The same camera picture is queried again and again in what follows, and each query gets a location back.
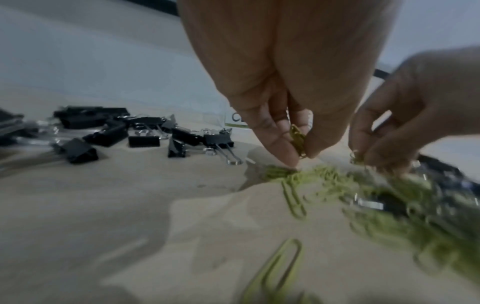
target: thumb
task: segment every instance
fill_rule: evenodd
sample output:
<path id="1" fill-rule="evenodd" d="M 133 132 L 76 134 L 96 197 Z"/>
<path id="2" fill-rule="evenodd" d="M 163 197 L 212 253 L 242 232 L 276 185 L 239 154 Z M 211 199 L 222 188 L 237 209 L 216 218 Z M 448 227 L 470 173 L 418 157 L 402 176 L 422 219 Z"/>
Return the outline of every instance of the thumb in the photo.
<path id="1" fill-rule="evenodd" d="M 383 167 L 408 159 L 423 146 L 446 135 L 434 110 L 426 108 L 398 129 L 385 134 L 367 150 L 366 165 Z"/>
<path id="2" fill-rule="evenodd" d="M 316 157 L 322 150 L 340 141 L 355 107 L 356 104 L 353 104 L 333 113 L 313 113 L 313 125 L 303 144 L 309 158 Z"/>

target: hand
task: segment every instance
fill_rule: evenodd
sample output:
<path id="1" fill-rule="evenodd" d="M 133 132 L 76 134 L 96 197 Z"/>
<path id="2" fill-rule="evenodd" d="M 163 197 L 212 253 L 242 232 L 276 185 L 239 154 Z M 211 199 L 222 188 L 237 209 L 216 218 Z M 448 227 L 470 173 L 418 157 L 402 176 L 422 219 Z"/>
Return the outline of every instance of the hand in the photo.
<path id="1" fill-rule="evenodd" d="M 428 143 L 480 133 L 480 48 L 420 53 L 406 60 L 355 114 L 349 146 L 367 165 L 402 167 Z M 375 130 L 383 113 L 391 115 Z"/>
<path id="2" fill-rule="evenodd" d="M 188 37 L 217 89 L 288 166 L 335 144 L 364 94 L 398 1 L 179 0 Z M 308 128 L 308 111 L 313 127 Z"/>

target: beige table surface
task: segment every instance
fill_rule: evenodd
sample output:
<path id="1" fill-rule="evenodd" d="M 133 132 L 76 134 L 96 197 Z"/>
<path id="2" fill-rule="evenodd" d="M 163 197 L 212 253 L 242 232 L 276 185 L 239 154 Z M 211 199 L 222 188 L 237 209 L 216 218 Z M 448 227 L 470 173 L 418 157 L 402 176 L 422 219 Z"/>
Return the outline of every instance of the beige table surface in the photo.
<path id="1" fill-rule="evenodd" d="M 0 107 L 29 118 L 67 104 L 175 112 L 182 126 L 218 127 L 182 111 L 0 86 Z M 0 171 L 0 303 L 235 303 L 288 238 L 304 246 L 292 297 L 307 290 L 325 303 L 480 302 L 478 286 L 448 271 L 429 277 L 412 252 L 353 234 L 335 202 L 296 220 L 280 185 L 261 183 L 260 166 L 276 161 L 250 130 L 232 138 L 235 153 L 256 165 L 227 166 L 220 156 L 168 159 L 166 142 L 99 147 L 100 161 L 78 166 L 35 157 L 38 149 L 0 150 L 8 167 Z M 480 173 L 468 157 L 438 154 Z M 348 157 L 343 140 L 301 166 L 345 166 Z"/>

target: table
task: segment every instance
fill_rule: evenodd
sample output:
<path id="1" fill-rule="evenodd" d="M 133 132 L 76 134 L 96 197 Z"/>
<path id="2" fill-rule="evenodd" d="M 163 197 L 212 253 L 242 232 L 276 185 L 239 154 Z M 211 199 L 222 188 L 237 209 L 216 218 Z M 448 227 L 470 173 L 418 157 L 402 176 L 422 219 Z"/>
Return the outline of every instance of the table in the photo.
<path id="1" fill-rule="evenodd" d="M 25 88 L 0 93 L 1 107 L 32 118 L 60 105 L 112 105 Z M 187 128 L 218 128 L 204 115 L 175 114 Z M 479 288 L 454 273 L 429 277 L 411 252 L 353 234 L 335 202 L 296 220 L 280 185 L 260 176 L 263 165 L 277 161 L 250 130 L 235 129 L 232 138 L 235 153 L 255 164 L 227 166 L 220 156 L 205 155 L 167 159 L 167 142 L 98 147 L 100 160 L 79 166 L 32 158 L 37 150 L 1 150 L 0 164 L 17 166 L 0 171 L 0 302 L 234 303 L 289 238 L 304 247 L 292 297 L 307 290 L 325 303 L 479 302 Z M 342 141 L 301 166 L 346 166 L 349 153 Z M 468 158 L 443 158 L 480 172 Z"/>

